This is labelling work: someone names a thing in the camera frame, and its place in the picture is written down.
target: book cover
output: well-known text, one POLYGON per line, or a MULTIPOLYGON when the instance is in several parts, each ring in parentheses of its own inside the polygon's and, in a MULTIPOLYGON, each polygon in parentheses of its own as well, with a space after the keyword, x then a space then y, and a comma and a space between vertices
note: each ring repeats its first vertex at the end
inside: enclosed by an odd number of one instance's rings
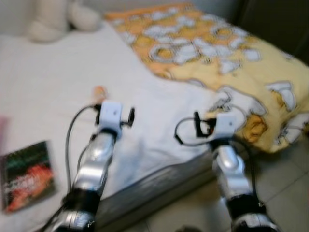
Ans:
POLYGON ((55 192, 47 142, 40 142, 1 157, 3 209, 10 213, 55 192))

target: white wall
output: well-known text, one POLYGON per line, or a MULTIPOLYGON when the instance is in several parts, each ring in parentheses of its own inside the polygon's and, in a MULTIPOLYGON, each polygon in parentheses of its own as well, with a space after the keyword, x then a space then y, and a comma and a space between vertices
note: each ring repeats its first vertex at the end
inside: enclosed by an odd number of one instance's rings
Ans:
MULTIPOLYGON (((22 34, 33 18, 36 0, 0 0, 0 33, 22 34)), ((186 0, 84 0, 100 12, 121 11, 186 0)), ((192 0, 201 10, 232 19, 240 0, 192 0)))

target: yellow blanket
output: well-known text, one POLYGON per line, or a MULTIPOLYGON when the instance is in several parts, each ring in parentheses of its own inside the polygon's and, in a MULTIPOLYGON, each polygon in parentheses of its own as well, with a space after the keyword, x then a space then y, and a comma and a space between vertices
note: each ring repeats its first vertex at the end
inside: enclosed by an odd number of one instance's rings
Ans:
POLYGON ((233 111, 237 135, 275 152, 309 130, 309 68, 189 3, 106 18, 155 74, 217 91, 211 112, 233 111))

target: stuffed animal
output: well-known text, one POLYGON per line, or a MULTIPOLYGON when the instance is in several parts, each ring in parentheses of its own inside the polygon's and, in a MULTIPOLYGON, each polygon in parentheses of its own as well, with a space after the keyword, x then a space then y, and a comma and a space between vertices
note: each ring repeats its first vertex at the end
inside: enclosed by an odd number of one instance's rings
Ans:
POLYGON ((81 31, 96 31, 100 15, 83 3, 84 0, 37 0, 28 37, 35 42, 53 42, 69 31, 70 24, 81 31))

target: floor tile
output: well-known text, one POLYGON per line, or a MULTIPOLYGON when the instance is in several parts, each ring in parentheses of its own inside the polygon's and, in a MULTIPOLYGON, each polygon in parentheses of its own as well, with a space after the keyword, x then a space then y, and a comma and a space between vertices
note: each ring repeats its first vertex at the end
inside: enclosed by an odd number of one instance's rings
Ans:
POLYGON ((260 199, 268 201, 293 183, 304 172, 284 154, 261 154, 256 157, 256 182, 260 199))
POLYGON ((230 217, 218 190, 211 181, 147 219, 151 232, 174 232, 183 225, 204 232, 222 232, 229 227, 230 217))
POLYGON ((305 174, 267 202, 269 215, 284 232, 309 232, 308 188, 305 174))
POLYGON ((309 139, 304 138, 297 144, 290 146, 288 149, 282 151, 282 153, 287 153, 291 157, 297 166, 299 166, 303 171, 309 171, 309 139))
POLYGON ((150 232, 145 221, 142 221, 123 232, 150 232))

